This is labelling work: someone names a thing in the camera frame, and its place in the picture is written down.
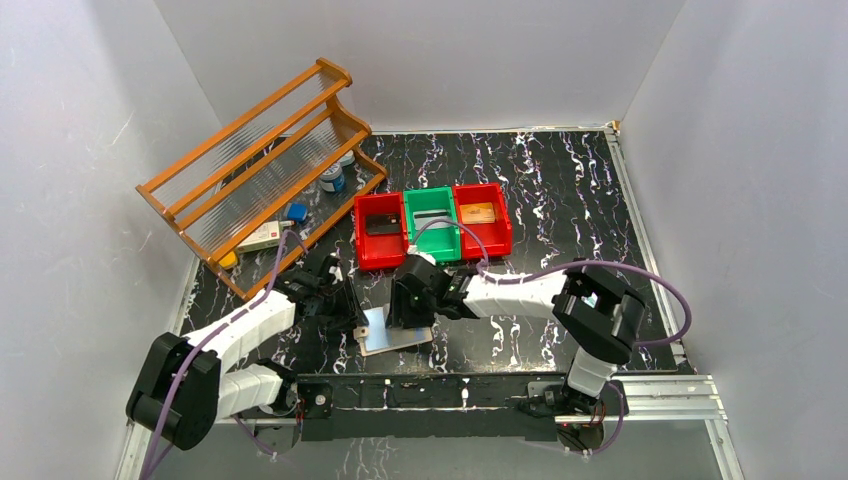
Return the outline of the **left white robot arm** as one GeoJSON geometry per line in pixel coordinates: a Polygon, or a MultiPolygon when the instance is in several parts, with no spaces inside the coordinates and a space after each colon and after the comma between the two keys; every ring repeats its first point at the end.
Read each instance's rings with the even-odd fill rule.
{"type": "Polygon", "coordinates": [[[351,330],[363,320],[338,256],[310,253],[220,320],[184,336],[157,337],[125,413],[180,450],[197,446],[216,421],[253,408],[289,416],[300,404],[291,369],[270,359],[241,370],[236,364],[300,321],[351,330]]]}

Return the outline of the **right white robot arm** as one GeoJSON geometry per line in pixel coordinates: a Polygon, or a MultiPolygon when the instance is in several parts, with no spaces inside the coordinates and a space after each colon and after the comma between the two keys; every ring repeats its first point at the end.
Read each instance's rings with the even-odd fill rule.
{"type": "Polygon", "coordinates": [[[386,325],[430,327],[439,316],[453,320],[520,316],[558,322],[578,349],[551,406],[589,414],[619,366],[630,361],[646,316],[643,297],[597,262],[546,274],[450,273],[422,255],[410,255],[395,271],[386,325]]]}

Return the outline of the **beige leather card holder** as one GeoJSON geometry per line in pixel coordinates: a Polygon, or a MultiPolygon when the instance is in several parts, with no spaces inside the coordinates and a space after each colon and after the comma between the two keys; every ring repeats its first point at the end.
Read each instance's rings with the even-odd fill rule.
{"type": "Polygon", "coordinates": [[[389,305],[363,311],[366,324],[353,329],[364,357],[429,343],[433,340],[432,328],[400,329],[388,323],[389,305]]]}

